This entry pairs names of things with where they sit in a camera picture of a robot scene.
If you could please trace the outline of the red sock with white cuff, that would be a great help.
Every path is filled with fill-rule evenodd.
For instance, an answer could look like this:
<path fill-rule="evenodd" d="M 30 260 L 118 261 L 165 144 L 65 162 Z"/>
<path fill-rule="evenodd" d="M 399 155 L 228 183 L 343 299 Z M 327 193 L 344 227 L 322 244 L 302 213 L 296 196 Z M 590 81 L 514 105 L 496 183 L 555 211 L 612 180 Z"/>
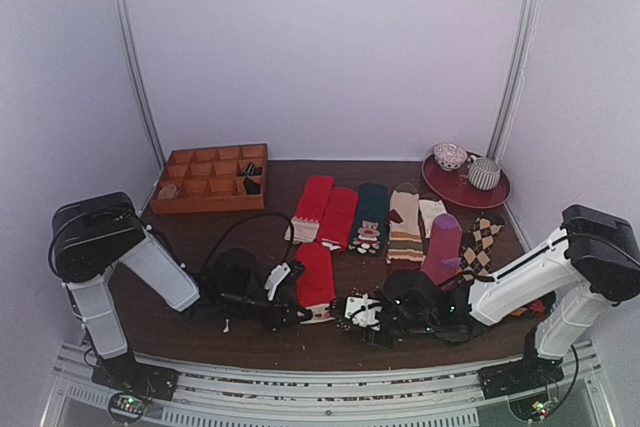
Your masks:
<path fill-rule="evenodd" d="M 297 280 L 298 302 L 312 314 L 304 324 L 332 320 L 329 306 L 336 293 L 331 251 L 318 243 L 305 243 L 297 250 L 296 259 L 305 267 Z"/>

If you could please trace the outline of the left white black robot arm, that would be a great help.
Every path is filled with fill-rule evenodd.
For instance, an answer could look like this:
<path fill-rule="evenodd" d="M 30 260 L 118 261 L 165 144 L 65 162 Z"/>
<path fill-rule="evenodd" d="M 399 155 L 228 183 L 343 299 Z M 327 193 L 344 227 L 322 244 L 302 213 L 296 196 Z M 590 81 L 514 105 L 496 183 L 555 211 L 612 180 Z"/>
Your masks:
<path fill-rule="evenodd" d="M 176 312 L 201 305 L 229 316 L 259 317 L 267 329 L 327 321 L 328 303 L 284 300 L 280 290 L 309 270 L 285 257 L 267 276 L 256 258 L 241 248 L 213 247 L 198 272 L 178 261 L 168 239 L 144 223 L 123 192 L 93 197 L 58 208 L 52 217 L 47 260 L 66 290 L 106 376 L 123 391 L 137 389 L 144 371 L 132 360 L 127 336 L 109 287 L 123 267 L 155 291 Z"/>

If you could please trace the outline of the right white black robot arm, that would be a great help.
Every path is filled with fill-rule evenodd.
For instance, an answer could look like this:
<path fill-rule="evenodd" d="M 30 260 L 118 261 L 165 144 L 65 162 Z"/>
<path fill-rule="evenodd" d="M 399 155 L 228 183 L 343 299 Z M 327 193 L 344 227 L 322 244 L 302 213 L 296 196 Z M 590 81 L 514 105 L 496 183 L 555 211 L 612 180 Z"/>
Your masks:
<path fill-rule="evenodd" d="M 525 357 L 513 366 L 513 380 L 530 389 L 606 310 L 638 296 L 639 247 L 628 221 L 571 205 L 543 243 L 493 273 L 468 267 L 436 284 L 422 271 L 398 270 L 381 291 L 337 298 L 329 312 L 373 345 L 412 334 L 460 344 L 564 287 L 569 292 L 527 335 Z"/>

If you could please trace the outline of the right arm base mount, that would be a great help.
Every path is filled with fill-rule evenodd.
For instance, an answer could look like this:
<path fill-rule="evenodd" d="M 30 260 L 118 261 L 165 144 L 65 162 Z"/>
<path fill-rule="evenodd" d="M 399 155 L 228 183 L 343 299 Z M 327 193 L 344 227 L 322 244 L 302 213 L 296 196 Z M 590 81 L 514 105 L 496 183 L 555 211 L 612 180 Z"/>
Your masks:
<path fill-rule="evenodd" d="M 561 360 L 520 359 L 484 367 L 478 379 L 486 400 L 509 397 L 508 407 L 519 420 L 543 421 L 559 400 L 564 379 Z"/>

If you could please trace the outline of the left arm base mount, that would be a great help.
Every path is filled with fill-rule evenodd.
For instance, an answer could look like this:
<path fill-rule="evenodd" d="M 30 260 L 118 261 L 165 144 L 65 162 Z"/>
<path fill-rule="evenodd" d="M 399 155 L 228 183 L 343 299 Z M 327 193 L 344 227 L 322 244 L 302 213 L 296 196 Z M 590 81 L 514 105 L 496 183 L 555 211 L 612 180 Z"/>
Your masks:
<path fill-rule="evenodd" d="M 141 420 L 155 400 L 173 399 L 179 373 L 175 369 L 138 362 L 130 353 L 103 359 L 98 356 L 91 380 L 114 390 L 106 410 L 117 424 Z"/>

